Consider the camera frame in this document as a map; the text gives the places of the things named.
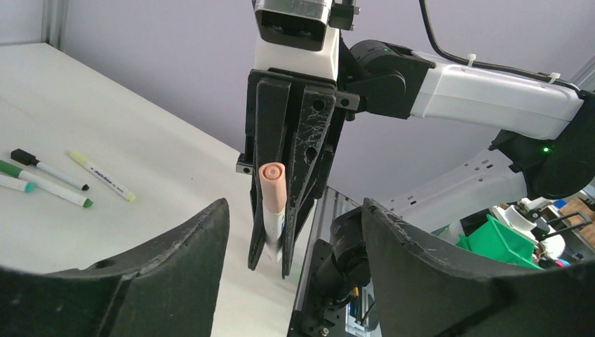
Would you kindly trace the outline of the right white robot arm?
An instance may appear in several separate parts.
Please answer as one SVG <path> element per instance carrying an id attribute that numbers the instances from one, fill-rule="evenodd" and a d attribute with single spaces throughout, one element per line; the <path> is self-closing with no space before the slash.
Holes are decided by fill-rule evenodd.
<path id="1" fill-rule="evenodd" d="M 359 112 L 500 129 L 493 149 L 509 160 L 509 178 L 516 182 L 510 195 L 567 197 L 594 177 L 594 152 L 588 150 L 568 187 L 549 182 L 594 125 L 594 94 L 551 75 L 506 72 L 473 60 L 441 62 L 376 40 L 347 47 L 336 36 L 310 50 L 304 41 L 289 46 L 258 39 L 248 76 L 246 148 L 237 161 L 252 175 L 249 269 L 267 244 L 260 168 L 285 168 L 285 223 L 274 255 L 288 275 L 295 241 L 328 182 L 342 127 Z"/>

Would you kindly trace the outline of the white yellow marker pen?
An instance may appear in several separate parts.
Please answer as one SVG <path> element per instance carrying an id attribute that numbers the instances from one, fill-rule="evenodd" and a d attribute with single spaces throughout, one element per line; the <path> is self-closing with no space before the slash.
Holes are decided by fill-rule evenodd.
<path id="1" fill-rule="evenodd" d="M 117 193 L 126 201 L 133 202 L 136 200 L 136 195 L 133 192 L 131 192 L 127 187 L 125 187 L 121 183 L 116 182 L 110 174 L 108 174 L 104 169 L 100 168 L 96 163 L 92 162 L 89 158 L 84 156 L 79 151 L 72 150 L 68 153 L 68 155 L 69 158 L 75 161 L 78 165 L 84 167 L 101 183 L 106 185 L 108 188 Z"/>

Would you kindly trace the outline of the white green marker pen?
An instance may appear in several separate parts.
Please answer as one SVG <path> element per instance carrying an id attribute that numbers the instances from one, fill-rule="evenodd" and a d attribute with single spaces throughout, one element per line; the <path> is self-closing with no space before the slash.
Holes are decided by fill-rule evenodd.
<path id="1" fill-rule="evenodd" d="M 7 161 L 1 160 L 1 172 L 14 178 L 34 183 L 36 187 L 39 187 L 46 192 L 49 192 L 59 198 L 62 198 L 83 208 L 90 208 L 93 205 L 93 201 L 88 197 L 85 197 L 77 192 L 68 190 L 66 187 L 59 186 L 55 183 L 52 183 L 49 180 L 36 176 L 33 173 L 24 170 L 23 168 L 8 163 Z"/>

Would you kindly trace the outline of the white black marker pen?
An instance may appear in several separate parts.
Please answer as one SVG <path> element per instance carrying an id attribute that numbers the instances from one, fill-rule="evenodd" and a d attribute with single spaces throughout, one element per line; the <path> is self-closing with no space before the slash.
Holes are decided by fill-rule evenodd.
<path id="1" fill-rule="evenodd" d="M 27 151 L 24 151 L 20 148 L 13 150 L 10 153 L 10 157 L 12 160 L 17 161 L 18 163 L 23 164 L 25 166 L 34 166 L 37 169 L 49 174 L 50 176 L 53 176 L 54 178 L 57 178 L 62 182 L 67 183 L 72 187 L 75 187 L 78 190 L 89 191 L 90 189 L 90 186 L 88 184 L 81 182 L 80 180 L 76 179 L 70 174 L 65 173 L 64 171 L 58 168 L 55 168 L 44 161 L 40 161 L 39 159 L 37 159 L 35 155 Z"/>

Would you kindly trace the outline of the white teal marker pen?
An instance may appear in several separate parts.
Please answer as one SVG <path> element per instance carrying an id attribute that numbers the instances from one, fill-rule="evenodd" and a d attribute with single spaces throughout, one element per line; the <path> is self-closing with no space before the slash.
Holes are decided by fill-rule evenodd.
<path id="1" fill-rule="evenodd" d="M 5 175 L 0 176 L 0 184 L 2 187 L 26 193 L 33 192 L 36 189 L 36 184 L 33 182 Z"/>

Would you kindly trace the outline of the white orange marker pen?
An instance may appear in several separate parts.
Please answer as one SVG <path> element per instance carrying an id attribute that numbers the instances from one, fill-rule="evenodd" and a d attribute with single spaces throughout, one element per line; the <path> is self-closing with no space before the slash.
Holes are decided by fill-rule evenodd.
<path id="1" fill-rule="evenodd" d="M 282 257 L 283 228 L 285 224 L 285 209 L 280 214 L 267 211 L 262 202 L 263 225 L 265 228 L 265 247 L 270 260 L 279 262 Z"/>

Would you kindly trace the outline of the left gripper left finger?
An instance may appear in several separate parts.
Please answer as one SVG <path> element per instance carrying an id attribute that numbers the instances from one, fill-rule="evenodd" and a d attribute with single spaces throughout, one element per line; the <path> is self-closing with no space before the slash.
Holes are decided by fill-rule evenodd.
<path id="1" fill-rule="evenodd" d="M 209 336 L 229 237 L 218 199 L 84 270 L 1 269 L 2 336 Z"/>

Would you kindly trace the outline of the orange pen cap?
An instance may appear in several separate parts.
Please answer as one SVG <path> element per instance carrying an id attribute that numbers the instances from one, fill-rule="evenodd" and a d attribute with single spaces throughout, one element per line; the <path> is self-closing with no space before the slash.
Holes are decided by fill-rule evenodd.
<path id="1" fill-rule="evenodd" d="M 286 167 L 279 162 L 271 162 L 259 168 L 262 201 L 267 211 L 280 214 L 286 207 Z"/>

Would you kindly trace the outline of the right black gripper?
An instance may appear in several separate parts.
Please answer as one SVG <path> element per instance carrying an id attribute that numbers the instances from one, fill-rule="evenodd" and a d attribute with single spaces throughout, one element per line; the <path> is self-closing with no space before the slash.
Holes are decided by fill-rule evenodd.
<path id="1" fill-rule="evenodd" d="M 257 40 L 255 65 L 248 75 L 245 149 L 236 163 L 252 175 L 253 231 L 248 268 L 255 270 L 265 245 L 259 168 L 279 161 L 288 166 L 287 205 L 281 276 L 291 271 L 295 229 L 312 173 L 327 173 L 343 120 L 360 107 L 345 82 L 359 73 L 342 37 L 326 39 L 321 51 Z"/>

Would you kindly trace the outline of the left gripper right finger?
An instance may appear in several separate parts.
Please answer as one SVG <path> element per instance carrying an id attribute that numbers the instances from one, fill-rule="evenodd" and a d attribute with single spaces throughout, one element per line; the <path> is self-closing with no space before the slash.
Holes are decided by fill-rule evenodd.
<path id="1" fill-rule="evenodd" d="M 383 336 L 593 336 L 594 262 L 535 270 L 429 234 L 373 199 L 362 229 Z"/>

